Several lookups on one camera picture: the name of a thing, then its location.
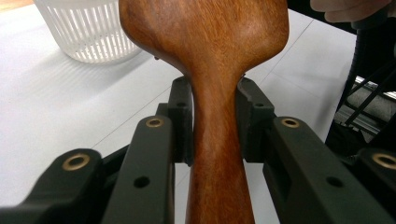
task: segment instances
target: brass ring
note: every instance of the brass ring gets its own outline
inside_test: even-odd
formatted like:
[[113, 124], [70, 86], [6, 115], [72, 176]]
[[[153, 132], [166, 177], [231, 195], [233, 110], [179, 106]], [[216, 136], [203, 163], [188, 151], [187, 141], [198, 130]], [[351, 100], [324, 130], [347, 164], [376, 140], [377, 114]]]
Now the brass ring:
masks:
[[396, 170], [396, 158], [384, 154], [384, 153], [375, 153], [373, 155], [373, 160], [379, 165], [386, 167], [388, 169]]
[[149, 119], [146, 121], [146, 125], [150, 128], [158, 128], [163, 126], [163, 120], [158, 118]]
[[[81, 159], [81, 161], [77, 163], [72, 162], [73, 160], [77, 159]], [[66, 171], [75, 171], [87, 165], [88, 162], [90, 162], [90, 156], [88, 156], [87, 154], [78, 153], [74, 156], [67, 158], [67, 160], [64, 161], [62, 168], [64, 168], [64, 170]]]
[[298, 128], [300, 123], [295, 119], [282, 119], [282, 124], [289, 128]]

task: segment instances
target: black bracket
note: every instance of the black bracket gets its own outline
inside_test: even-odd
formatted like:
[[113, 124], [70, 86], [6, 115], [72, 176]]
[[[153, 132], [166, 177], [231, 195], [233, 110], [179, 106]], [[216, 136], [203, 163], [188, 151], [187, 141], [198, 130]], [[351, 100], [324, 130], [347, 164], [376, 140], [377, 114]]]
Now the black bracket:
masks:
[[[368, 148], [342, 163], [303, 121], [277, 118], [252, 80], [235, 100], [241, 153], [264, 163], [282, 223], [395, 223], [395, 153]], [[25, 201], [0, 209], [0, 223], [174, 223], [174, 164], [192, 165], [192, 155], [191, 87], [180, 77], [129, 146], [103, 159], [63, 154]]]

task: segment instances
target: brown wood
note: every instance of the brown wood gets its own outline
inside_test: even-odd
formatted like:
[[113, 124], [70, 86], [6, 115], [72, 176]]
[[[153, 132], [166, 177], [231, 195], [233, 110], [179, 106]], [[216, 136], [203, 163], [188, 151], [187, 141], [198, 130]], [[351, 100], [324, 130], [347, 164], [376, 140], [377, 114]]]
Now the brown wood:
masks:
[[234, 96], [289, 35], [285, 0], [120, 0], [125, 33], [192, 85], [194, 165], [187, 223], [254, 223]]

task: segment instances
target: white container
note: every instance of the white container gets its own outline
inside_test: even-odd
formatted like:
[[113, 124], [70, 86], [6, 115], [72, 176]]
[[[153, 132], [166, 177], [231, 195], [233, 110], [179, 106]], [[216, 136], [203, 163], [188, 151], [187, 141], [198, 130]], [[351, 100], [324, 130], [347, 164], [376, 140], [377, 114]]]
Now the white container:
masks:
[[120, 63], [138, 48], [120, 27], [118, 0], [34, 0], [56, 43], [84, 63]]

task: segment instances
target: white table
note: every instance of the white table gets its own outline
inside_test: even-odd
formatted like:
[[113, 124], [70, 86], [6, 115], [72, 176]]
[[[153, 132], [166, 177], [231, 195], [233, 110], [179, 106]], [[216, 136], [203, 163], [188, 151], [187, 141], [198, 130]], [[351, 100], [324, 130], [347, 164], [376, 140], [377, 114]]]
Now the white table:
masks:
[[[290, 11], [290, 40], [249, 72], [278, 116], [304, 120], [324, 140], [351, 64], [355, 36]], [[35, 6], [0, 14], [0, 206], [20, 203], [59, 155], [126, 146], [136, 123], [167, 102], [181, 74], [142, 52], [117, 65], [64, 55]], [[277, 223], [262, 165], [246, 164], [257, 223]], [[189, 168], [177, 165], [176, 223], [183, 223]]]

